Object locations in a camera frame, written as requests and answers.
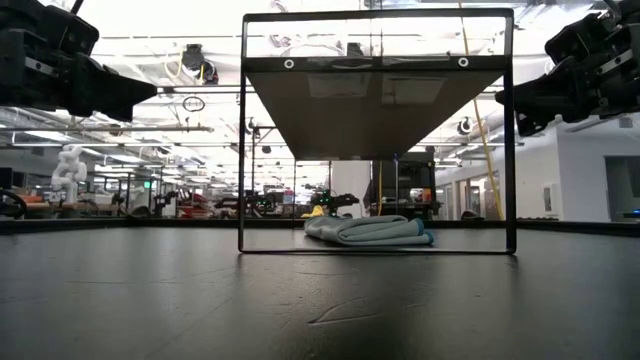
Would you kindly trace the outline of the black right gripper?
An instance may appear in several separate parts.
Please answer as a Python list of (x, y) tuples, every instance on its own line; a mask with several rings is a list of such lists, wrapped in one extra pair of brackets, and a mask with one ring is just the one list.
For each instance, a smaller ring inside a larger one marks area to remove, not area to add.
[(549, 73), (512, 87), (521, 137), (542, 132), (561, 117), (567, 123), (639, 111), (639, 0), (609, 1), (608, 9), (584, 17), (588, 56), (587, 108), (579, 104), (583, 64), (569, 56)]

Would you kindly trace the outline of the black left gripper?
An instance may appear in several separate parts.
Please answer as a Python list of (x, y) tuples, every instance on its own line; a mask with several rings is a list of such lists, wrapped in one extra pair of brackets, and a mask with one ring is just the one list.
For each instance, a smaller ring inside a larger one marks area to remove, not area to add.
[(157, 87), (76, 55), (69, 71), (68, 103), (60, 76), (65, 31), (65, 27), (45, 28), (43, 33), (16, 27), (1, 31), (1, 106), (99, 112), (131, 122), (133, 107), (155, 97)]

